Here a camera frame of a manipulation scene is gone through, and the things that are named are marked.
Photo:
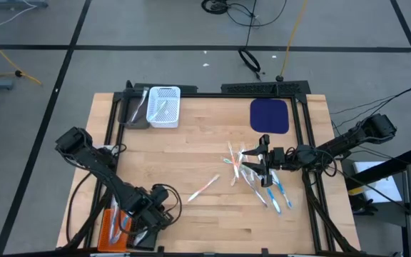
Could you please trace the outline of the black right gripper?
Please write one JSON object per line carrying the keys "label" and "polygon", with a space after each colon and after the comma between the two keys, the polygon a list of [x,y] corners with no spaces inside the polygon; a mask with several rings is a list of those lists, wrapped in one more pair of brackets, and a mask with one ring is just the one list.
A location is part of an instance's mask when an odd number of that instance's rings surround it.
{"label": "black right gripper", "polygon": [[261,186],[269,187],[273,185],[273,175],[271,169],[281,169],[285,163],[285,151],[282,147],[269,149],[270,137],[263,134],[259,139],[260,145],[252,150],[242,152],[246,156],[261,156],[260,163],[243,162],[243,165],[262,176]]}

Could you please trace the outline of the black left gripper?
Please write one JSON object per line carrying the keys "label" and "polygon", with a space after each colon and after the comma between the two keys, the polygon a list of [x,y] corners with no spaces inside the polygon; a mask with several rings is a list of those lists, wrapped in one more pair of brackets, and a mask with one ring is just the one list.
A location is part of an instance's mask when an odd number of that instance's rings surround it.
{"label": "black left gripper", "polygon": [[140,219],[148,229],[164,230],[173,222],[173,216],[165,209],[163,202],[169,197],[168,190],[154,185],[150,191],[136,187],[140,199],[137,201],[133,217]]}

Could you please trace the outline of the blue white toothbrush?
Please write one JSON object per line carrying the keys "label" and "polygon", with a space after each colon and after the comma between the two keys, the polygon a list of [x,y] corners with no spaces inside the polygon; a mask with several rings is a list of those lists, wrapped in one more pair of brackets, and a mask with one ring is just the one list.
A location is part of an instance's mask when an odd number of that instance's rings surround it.
{"label": "blue white toothbrush", "polygon": [[267,194],[268,194],[268,196],[269,196],[270,202],[272,203],[274,209],[276,210],[277,214],[281,216],[281,215],[282,215],[282,211],[281,211],[281,209],[280,209],[280,207],[279,207],[279,205],[278,205],[278,202],[277,202],[276,199],[275,199],[275,196],[273,195],[272,190],[271,190],[270,188],[266,188],[266,191],[267,191]]}
{"label": "blue white toothbrush", "polygon": [[284,189],[284,187],[283,187],[283,184],[280,182],[280,179],[278,178],[277,173],[275,172],[275,169],[271,169],[270,172],[271,172],[271,174],[272,174],[272,176],[273,176],[273,182],[277,185],[280,193],[282,194],[282,196],[283,196],[284,199],[285,199],[285,202],[286,202],[286,204],[287,204],[287,207],[288,207],[289,209],[292,209],[292,208],[293,208],[293,205],[292,205],[291,201],[289,200],[289,198],[288,198],[288,196],[287,196],[287,194],[286,194],[286,192],[285,192],[285,189]]}
{"label": "blue white toothbrush", "polygon": [[131,230],[131,217],[125,212],[121,212],[120,230],[123,233],[128,233]]}
{"label": "blue white toothbrush", "polygon": [[118,207],[116,198],[113,196],[111,200],[111,227],[109,235],[109,243],[111,245],[116,244],[120,238],[121,232],[119,231],[119,214],[120,209]]}

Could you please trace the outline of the purple white toothbrush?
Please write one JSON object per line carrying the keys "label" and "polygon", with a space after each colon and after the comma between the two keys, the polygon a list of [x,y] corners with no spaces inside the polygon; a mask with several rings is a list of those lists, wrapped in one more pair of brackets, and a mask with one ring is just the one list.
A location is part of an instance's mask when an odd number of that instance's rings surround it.
{"label": "purple white toothbrush", "polygon": [[140,110],[141,106],[143,105],[143,102],[145,101],[145,99],[146,99],[146,97],[147,97],[147,95],[148,95],[148,92],[149,92],[149,88],[148,88],[148,87],[144,87],[144,88],[143,88],[143,93],[142,93],[142,96],[141,96],[141,100],[138,102],[138,105],[137,105],[137,107],[135,108],[135,110],[134,110],[134,112],[133,112],[133,114],[131,115],[131,118],[130,118],[130,120],[129,120],[129,123],[130,123],[130,124],[134,124],[134,123],[135,123],[136,117],[137,117],[137,115],[138,115],[138,111]]}

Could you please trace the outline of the black perforated plastic basket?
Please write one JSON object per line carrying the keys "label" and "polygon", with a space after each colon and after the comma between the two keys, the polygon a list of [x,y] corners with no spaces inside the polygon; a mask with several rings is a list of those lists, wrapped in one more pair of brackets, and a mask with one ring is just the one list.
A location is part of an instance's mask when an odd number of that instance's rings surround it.
{"label": "black perforated plastic basket", "polygon": [[[131,213],[131,234],[129,235],[127,247],[129,249],[141,251],[153,251],[156,247],[156,239],[158,236],[159,220],[155,214],[143,214],[141,217],[133,219]],[[148,235],[139,246],[133,247],[133,240],[137,234],[148,231]]]}

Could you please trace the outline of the clear plastic bags pile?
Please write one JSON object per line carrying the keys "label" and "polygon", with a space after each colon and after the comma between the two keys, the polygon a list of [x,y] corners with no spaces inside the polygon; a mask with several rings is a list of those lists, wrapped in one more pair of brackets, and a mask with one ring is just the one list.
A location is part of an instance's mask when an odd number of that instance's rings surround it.
{"label": "clear plastic bags pile", "polygon": [[243,176],[245,182],[250,186],[250,188],[253,190],[253,192],[255,193],[255,195],[257,196],[257,198],[261,201],[261,203],[263,204],[264,207],[268,207],[265,199],[262,197],[262,195],[259,193],[256,184],[255,184],[255,180],[252,178],[252,174],[248,175],[244,170],[240,171],[241,175]]}

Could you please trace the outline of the dark blue square mat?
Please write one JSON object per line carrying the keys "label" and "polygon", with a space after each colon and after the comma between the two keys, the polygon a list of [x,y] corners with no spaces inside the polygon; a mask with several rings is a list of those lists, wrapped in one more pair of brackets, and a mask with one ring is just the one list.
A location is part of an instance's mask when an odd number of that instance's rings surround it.
{"label": "dark blue square mat", "polygon": [[278,99],[255,99],[250,104],[250,126],[259,133],[285,134],[289,130],[287,104]]}

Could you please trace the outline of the orange perforated plastic basket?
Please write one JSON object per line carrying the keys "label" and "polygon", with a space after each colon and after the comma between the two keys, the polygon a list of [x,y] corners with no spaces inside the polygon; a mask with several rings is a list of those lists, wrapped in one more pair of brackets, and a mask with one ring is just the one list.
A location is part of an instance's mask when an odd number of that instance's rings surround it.
{"label": "orange perforated plastic basket", "polygon": [[101,223],[101,231],[98,239],[97,249],[102,253],[123,253],[127,252],[127,243],[129,235],[126,233],[121,233],[120,238],[116,244],[111,245],[109,243],[111,227],[111,210],[106,209],[103,214],[103,219]]}

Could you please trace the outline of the black perforated panel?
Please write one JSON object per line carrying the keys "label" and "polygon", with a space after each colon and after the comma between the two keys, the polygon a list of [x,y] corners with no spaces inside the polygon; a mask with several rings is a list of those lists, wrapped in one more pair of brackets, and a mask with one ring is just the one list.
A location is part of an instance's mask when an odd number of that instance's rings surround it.
{"label": "black perforated panel", "polygon": [[307,81],[275,81],[258,83],[223,84],[223,94],[251,94],[251,95],[294,95],[311,94]]}

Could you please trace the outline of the grey perforated plastic basket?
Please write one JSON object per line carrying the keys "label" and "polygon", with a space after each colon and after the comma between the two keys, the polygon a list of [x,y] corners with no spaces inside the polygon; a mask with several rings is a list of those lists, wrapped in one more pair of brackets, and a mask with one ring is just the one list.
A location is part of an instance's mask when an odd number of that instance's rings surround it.
{"label": "grey perforated plastic basket", "polygon": [[133,114],[135,108],[138,105],[138,102],[141,98],[123,98],[120,106],[120,114],[118,117],[118,122],[126,129],[133,129],[133,130],[144,130],[150,127],[150,123],[146,119],[147,108],[148,108],[148,97],[146,97],[143,105],[141,106],[140,110],[138,111],[138,115],[136,117],[135,123],[130,124],[129,120],[131,115]]}

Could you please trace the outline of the white perforated plastic basket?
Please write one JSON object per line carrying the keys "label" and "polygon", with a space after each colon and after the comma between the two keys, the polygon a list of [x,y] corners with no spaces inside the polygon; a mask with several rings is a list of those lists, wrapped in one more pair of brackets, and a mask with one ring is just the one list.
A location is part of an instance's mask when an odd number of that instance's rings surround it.
{"label": "white perforated plastic basket", "polygon": [[177,128],[181,101],[181,90],[177,86],[154,86],[150,89],[146,119],[154,114],[164,101],[167,101],[167,104],[157,117],[149,123],[156,129]]}

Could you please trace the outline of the white paper box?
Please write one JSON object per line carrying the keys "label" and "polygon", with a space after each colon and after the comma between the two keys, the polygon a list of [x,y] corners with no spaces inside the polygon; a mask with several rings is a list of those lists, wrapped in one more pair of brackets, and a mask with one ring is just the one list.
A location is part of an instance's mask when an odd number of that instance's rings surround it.
{"label": "white paper box", "polygon": [[[382,161],[356,161],[352,164],[356,173],[361,173],[368,168],[381,164]],[[402,197],[397,189],[395,180],[392,176],[382,178],[379,181],[372,182],[371,187],[383,193],[388,198],[395,202],[402,202]],[[368,186],[361,186],[349,191],[351,196],[363,196],[366,200],[372,200],[373,203],[389,203],[390,201],[381,196],[378,192],[369,188]]]}

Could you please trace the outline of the black beam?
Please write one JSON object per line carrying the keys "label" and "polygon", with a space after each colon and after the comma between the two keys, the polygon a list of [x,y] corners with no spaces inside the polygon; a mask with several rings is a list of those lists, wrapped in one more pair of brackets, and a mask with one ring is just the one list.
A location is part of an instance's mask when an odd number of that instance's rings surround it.
{"label": "black beam", "polygon": [[345,179],[348,191],[401,173],[411,165],[411,150]]}

